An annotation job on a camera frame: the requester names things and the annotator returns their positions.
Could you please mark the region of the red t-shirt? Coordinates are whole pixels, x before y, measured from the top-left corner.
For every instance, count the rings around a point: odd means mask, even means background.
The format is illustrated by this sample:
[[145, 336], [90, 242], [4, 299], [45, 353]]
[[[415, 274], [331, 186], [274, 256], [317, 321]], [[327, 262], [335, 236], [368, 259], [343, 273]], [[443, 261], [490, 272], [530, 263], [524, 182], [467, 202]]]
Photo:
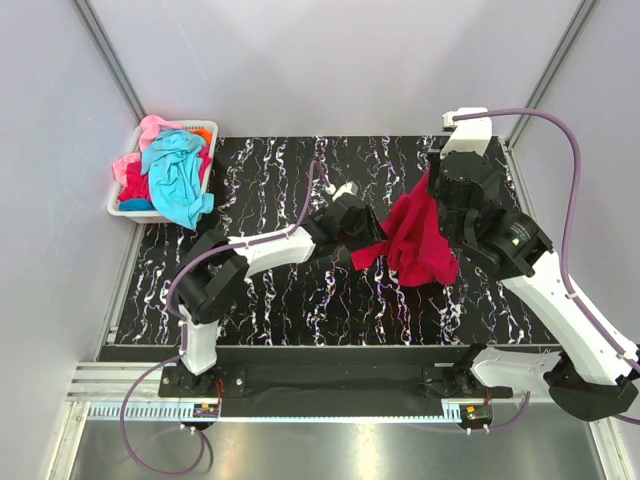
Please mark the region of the red t-shirt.
[[424, 174], [410, 193], [402, 195], [381, 224], [388, 239], [351, 254], [358, 271], [383, 257], [389, 270], [397, 273], [402, 287], [429, 283], [455, 283], [459, 262], [448, 241], [441, 236], [437, 204], [427, 193], [429, 175]]

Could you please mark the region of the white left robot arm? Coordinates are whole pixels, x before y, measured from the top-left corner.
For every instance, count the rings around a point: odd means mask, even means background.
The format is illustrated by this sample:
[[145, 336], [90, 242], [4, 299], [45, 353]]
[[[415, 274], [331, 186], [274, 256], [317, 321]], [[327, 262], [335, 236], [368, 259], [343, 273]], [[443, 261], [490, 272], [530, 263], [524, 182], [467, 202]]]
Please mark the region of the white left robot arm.
[[182, 333], [177, 361], [181, 384], [196, 396], [214, 388], [218, 326], [247, 279], [328, 257], [341, 247], [353, 253], [386, 240], [372, 208], [350, 193], [266, 234], [226, 237], [217, 230], [206, 232], [184, 257], [166, 297]]

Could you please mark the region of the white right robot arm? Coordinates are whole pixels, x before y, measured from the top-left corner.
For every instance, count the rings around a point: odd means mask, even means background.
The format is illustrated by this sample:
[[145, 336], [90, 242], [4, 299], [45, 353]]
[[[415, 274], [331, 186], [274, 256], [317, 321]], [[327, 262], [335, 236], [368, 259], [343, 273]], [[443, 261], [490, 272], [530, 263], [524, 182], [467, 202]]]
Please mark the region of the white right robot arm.
[[428, 154], [427, 193], [436, 202], [440, 234], [516, 295], [560, 345], [523, 353], [475, 344], [442, 374], [444, 396], [476, 396], [486, 388], [549, 396], [587, 422], [628, 411], [638, 397], [637, 344], [596, 311], [584, 313], [562, 282], [549, 237], [527, 214], [498, 201], [499, 172], [475, 152]]

